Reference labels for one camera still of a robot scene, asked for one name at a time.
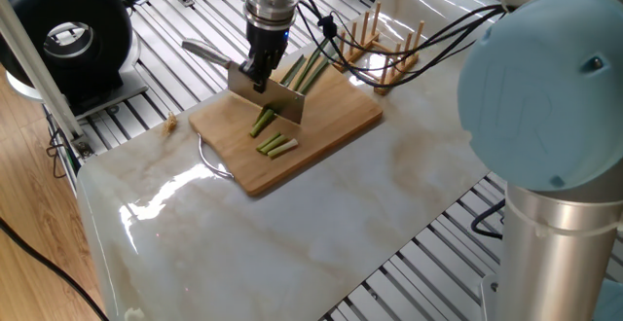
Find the green onion piece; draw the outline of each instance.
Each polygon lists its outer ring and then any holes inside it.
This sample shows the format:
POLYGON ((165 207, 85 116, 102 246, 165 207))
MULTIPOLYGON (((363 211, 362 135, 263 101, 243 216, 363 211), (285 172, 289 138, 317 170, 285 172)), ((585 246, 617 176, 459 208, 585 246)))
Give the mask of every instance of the green onion piece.
POLYGON ((276 138, 275 140, 271 141, 271 143, 269 143, 268 145, 264 146, 260 152, 265 155, 267 154, 269 151, 271 151, 273 148, 279 146, 280 144, 284 143, 285 141, 287 141, 288 138, 285 137, 285 135, 280 135, 278 138, 276 138))
MULTIPOLYGON (((327 38, 324 38, 322 43, 320 43, 320 48, 324 50, 324 47, 327 45, 328 42, 329 40, 327 38)), ((301 73, 301 75, 299 76, 299 79, 296 80, 296 83, 292 87, 293 90, 295 91, 299 90, 299 86, 301 85, 301 83, 303 83, 305 76, 308 75, 308 72, 310 72, 310 69, 312 69, 313 64, 315 63, 316 59, 320 55, 320 48, 316 48, 315 51, 311 54, 310 59, 308 59, 308 64, 305 66, 305 69, 303 70, 303 73, 301 73)))
POLYGON ((290 67, 290 69, 288 69, 288 72, 285 73, 283 78, 281 78, 280 83, 283 86, 288 87, 290 85, 290 83, 292 83, 292 80, 294 79, 294 76, 296 76, 296 74, 299 73, 299 70, 301 69, 301 67, 303 67, 303 63, 305 63, 305 57, 301 54, 299 59, 297 59, 296 62, 294 62, 292 67, 290 67))
POLYGON ((292 150, 293 148, 299 146, 299 142, 296 139, 292 139, 286 143, 284 143, 283 145, 273 149, 272 151, 269 152, 269 157, 271 158, 271 160, 274 160, 275 158, 279 157, 280 155, 284 154, 285 152, 292 150))
POLYGON ((275 117, 275 111, 272 109, 268 109, 265 114, 262 115, 262 118, 253 126, 250 134, 251 137, 256 137, 266 126, 268 126, 275 117))
POLYGON ((262 112, 260 112, 260 114, 257 115, 257 118, 255 119, 255 122, 253 123, 253 126, 255 126, 258 122, 260 122, 260 119, 262 118, 262 116, 264 116, 266 111, 268 111, 268 108, 266 106, 262 107, 262 112))
POLYGON ((324 71, 324 69, 328 66, 329 66, 329 60, 327 59, 327 57, 323 57, 320 63, 318 63, 318 65, 315 67, 313 72, 311 72, 310 77, 301 85, 301 88, 299 89, 299 93, 307 94, 308 90, 312 87, 313 82, 315 82, 318 76, 322 74, 322 71, 324 71))
POLYGON ((281 135, 280 132, 276 133, 275 135, 267 138, 266 140, 262 141, 261 144, 257 145, 257 147, 255 148, 257 151, 262 151, 262 149, 264 147, 266 147, 268 144, 270 144, 271 142, 273 142, 276 138, 278 138, 281 135))

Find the wooden cutting board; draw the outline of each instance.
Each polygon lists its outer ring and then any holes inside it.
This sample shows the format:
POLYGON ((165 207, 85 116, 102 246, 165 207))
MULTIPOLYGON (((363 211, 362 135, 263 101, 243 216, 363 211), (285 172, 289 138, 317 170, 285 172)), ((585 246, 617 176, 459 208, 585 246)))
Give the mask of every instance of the wooden cutting board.
MULTIPOLYGON (((278 81, 285 69, 272 77, 278 81)), ((218 101, 189 117, 193 129, 227 165, 236 181, 257 196, 280 180, 318 159, 357 131, 381 118, 381 107, 344 75, 329 66, 311 87, 300 125, 276 118, 259 136, 249 135, 260 107, 226 92, 218 101), (299 146, 271 160, 255 150, 266 138, 281 132, 299 146)))

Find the knife handle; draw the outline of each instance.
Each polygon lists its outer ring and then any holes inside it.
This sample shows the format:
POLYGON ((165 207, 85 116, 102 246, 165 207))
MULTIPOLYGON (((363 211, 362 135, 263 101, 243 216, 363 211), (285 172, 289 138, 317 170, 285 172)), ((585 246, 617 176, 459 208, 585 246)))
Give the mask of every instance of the knife handle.
POLYGON ((232 63, 229 57, 217 52, 216 49, 212 48, 208 44, 196 39, 185 39, 182 42, 182 49, 196 54, 197 56, 212 63, 216 63, 225 69, 229 69, 230 64, 232 63))

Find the white marble surface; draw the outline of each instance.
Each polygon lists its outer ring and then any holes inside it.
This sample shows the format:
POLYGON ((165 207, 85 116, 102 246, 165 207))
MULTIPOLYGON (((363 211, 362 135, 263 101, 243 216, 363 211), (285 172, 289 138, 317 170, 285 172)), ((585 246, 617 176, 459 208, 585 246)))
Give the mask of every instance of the white marble surface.
MULTIPOLYGON (((381 1, 394 39, 491 3, 381 1)), ((463 60, 386 97, 361 86, 384 120, 261 198, 202 164, 192 110, 168 138, 155 128, 90 160, 78 197, 110 318, 320 318, 486 174, 458 122, 463 60)))

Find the wooden floor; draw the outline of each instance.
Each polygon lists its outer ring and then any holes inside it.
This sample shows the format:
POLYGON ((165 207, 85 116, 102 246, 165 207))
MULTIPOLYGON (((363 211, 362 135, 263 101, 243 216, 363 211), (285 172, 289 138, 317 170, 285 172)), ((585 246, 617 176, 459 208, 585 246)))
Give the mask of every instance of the wooden floor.
MULTIPOLYGON (((54 178, 53 161, 46 155, 50 135, 41 105, 10 90, 1 66, 0 75, 0 216, 102 305, 76 198, 67 179, 54 178)), ((0 321, 22 320, 97 317, 64 282, 0 232, 0 321)))

